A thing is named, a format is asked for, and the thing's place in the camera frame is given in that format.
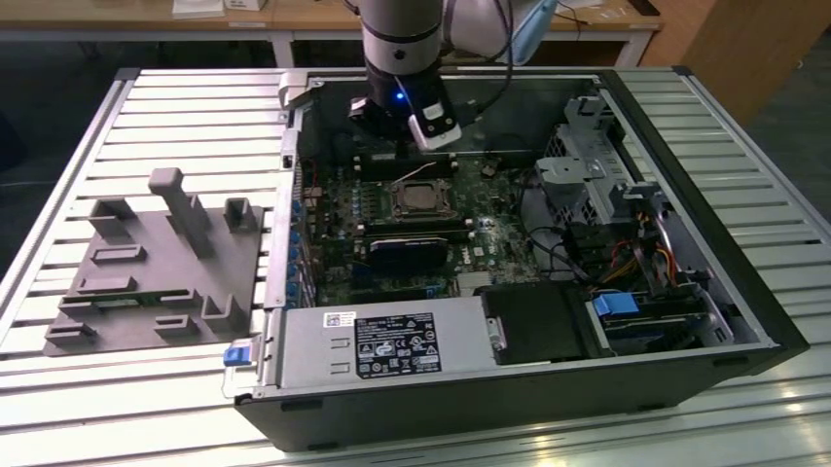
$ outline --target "aluminum extrusion table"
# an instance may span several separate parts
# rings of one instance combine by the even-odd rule
[[[679,407],[331,453],[277,451],[223,397],[224,344],[47,358],[47,324],[93,230],[93,199],[164,208],[147,190],[177,166],[207,207],[269,207],[284,113],[280,70],[124,73],[0,285],[0,464],[806,465],[831,450],[831,229],[693,77],[620,73],[811,350]],[[648,172],[640,163],[640,169]],[[263,241],[255,308],[263,302]],[[255,310],[252,332],[263,325]]]

